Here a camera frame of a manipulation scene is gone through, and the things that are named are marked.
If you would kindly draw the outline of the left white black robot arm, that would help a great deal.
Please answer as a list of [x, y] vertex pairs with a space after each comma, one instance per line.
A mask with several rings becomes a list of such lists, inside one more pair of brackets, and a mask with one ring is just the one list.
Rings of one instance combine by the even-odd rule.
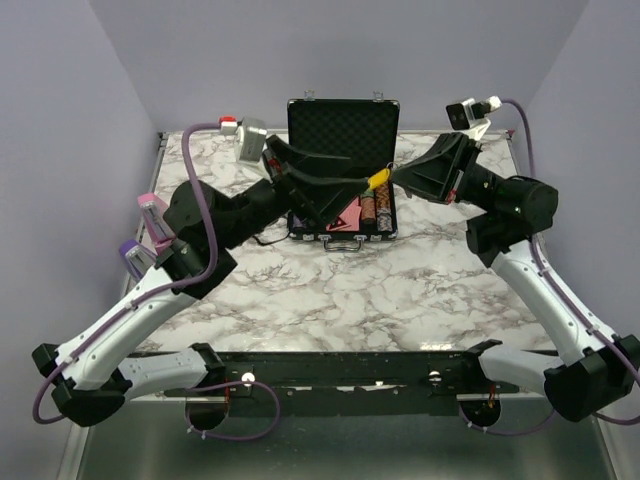
[[140, 396], [174, 389], [214, 393], [224, 367], [210, 345], [148, 358], [134, 358], [133, 351], [225, 280], [236, 266], [234, 248], [288, 213], [324, 226], [388, 178], [387, 172], [351, 174], [348, 158], [299, 150], [275, 135], [242, 140], [239, 156], [260, 167], [262, 177], [231, 197], [201, 181], [186, 159], [188, 178], [164, 214], [174, 237], [155, 264], [85, 331], [33, 351], [45, 379], [40, 394], [52, 398], [59, 419], [88, 427]]

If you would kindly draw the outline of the pink playing card deck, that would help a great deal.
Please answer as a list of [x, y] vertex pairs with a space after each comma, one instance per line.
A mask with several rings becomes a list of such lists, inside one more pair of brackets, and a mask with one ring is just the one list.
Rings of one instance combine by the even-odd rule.
[[358, 231], [360, 228], [361, 206], [360, 198], [356, 197], [336, 218], [340, 217], [346, 222], [346, 226], [339, 230], [331, 230], [328, 224], [327, 231]]

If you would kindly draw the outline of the aluminium extrusion frame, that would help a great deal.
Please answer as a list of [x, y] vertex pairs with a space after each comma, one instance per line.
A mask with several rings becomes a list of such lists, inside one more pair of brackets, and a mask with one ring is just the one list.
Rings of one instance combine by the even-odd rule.
[[167, 398], [163, 391], [135, 397], [119, 413], [97, 426], [72, 426], [56, 479], [150, 479], [154, 447], [151, 416], [133, 417], [135, 407], [151, 410]]

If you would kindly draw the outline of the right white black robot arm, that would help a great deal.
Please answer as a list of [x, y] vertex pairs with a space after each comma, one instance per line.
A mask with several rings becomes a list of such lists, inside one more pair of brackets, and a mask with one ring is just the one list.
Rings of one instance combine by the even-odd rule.
[[500, 382], [523, 387], [545, 396], [564, 419], [579, 422], [638, 384], [639, 340], [599, 320], [543, 256], [536, 236], [553, 224], [557, 190], [529, 177], [504, 178], [478, 164], [480, 152], [480, 143], [463, 133], [442, 134], [390, 179], [407, 195], [481, 209], [467, 222], [469, 250], [515, 291], [557, 354], [485, 341], [469, 349], [461, 382], [474, 392]]

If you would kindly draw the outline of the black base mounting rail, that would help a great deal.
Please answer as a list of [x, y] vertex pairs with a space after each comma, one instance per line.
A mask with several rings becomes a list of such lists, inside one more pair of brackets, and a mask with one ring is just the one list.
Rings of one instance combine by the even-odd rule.
[[461, 351], [223, 352], [204, 391], [167, 391], [235, 417], [454, 415], [461, 398], [517, 387], [487, 380]]

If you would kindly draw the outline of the orange poker chip stack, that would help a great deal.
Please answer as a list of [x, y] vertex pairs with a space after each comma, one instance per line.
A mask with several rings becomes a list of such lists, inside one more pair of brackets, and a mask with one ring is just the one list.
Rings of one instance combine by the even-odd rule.
[[375, 190], [376, 211], [387, 213], [391, 212], [390, 187], [389, 183], [383, 183]]

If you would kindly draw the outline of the yellow key tag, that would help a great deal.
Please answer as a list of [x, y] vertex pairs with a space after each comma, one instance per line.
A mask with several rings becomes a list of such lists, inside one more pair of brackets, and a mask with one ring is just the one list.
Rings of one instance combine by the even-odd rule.
[[384, 168], [380, 171], [376, 172], [374, 175], [370, 176], [367, 180], [368, 188], [370, 190], [375, 190], [378, 187], [386, 184], [392, 174], [392, 170], [390, 168]]

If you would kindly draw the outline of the purple metronome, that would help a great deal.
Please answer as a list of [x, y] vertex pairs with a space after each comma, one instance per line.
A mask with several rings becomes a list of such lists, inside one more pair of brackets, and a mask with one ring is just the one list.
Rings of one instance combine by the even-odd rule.
[[136, 281], [141, 280], [156, 261], [156, 255], [151, 250], [133, 239], [119, 247], [119, 254], [126, 270]]

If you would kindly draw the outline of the pink metronome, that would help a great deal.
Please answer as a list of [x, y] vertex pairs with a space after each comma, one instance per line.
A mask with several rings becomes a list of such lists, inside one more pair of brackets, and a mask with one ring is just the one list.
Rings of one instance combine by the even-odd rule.
[[173, 230], [164, 220], [168, 205], [153, 193], [146, 193], [137, 198], [144, 225], [157, 254], [166, 250], [175, 239]]

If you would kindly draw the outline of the black poker chip case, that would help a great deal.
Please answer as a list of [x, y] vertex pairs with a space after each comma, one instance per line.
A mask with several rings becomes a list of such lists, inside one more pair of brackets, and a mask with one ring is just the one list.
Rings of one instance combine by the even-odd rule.
[[[350, 157], [354, 173], [370, 176], [394, 166], [399, 116], [400, 103], [380, 92], [371, 99], [317, 99], [307, 91], [303, 98], [288, 102], [288, 140], [302, 150]], [[328, 224], [313, 227], [289, 213], [289, 236], [318, 242], [327, 252], [357, 252], [367, 242], [394, 240], [398, 234], [396, 198], [388, 183], [389, 214], [376, 211], [374, 190], [356, 196], [361, 206], [358, 231], [327, 231]]]

